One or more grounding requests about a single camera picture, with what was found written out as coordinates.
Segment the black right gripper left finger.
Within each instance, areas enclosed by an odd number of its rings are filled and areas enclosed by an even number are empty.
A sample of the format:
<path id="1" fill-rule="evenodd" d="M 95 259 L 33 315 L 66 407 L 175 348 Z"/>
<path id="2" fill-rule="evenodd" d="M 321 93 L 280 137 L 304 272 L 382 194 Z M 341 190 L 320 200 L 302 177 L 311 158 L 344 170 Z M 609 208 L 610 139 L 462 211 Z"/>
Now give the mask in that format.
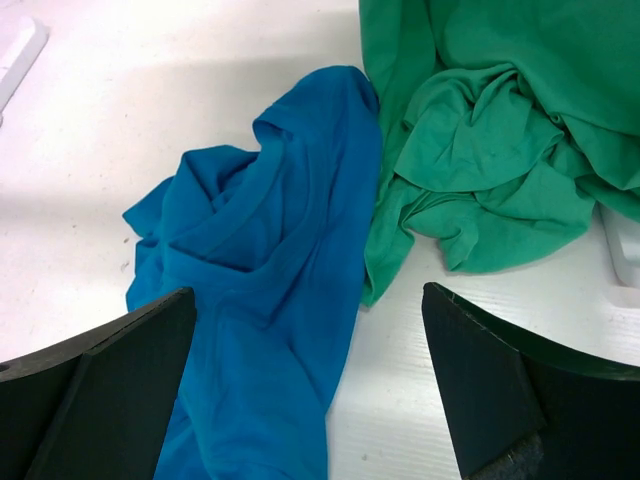
<path id="1" fill-rule="evenodd" d="M 182 288 L 2 362 L 2 478 L 152 478 L 195 322 Z"/>

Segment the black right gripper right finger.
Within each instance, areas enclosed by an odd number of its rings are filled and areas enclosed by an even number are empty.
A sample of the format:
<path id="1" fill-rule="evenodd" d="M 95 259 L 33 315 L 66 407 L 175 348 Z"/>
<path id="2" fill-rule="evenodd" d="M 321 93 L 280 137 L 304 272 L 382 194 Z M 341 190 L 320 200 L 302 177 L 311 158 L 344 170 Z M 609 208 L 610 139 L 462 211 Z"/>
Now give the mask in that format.
<path id="1" fill-rule="evenodd" d="M 435 282 L 422 317 L 461 478 L 638 478 L 638 367 L 546 339 Z"/>

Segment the blue t shirt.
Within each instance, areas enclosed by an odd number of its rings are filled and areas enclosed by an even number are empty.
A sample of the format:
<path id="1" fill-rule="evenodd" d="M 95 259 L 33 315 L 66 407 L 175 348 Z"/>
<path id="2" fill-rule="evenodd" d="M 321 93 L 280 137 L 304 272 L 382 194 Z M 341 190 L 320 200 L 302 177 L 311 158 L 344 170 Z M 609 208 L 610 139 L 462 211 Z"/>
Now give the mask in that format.
<path id="1" fill-rule="evenodd" d="M 324 479 L 326 415 L 361 299 L 381 159 L 364 74 L 302 78 L 253 123 L 259 149 L 191 150 L 125 211 L 129 309 L 180 287 L 197 320 L 155 475 Z"/>

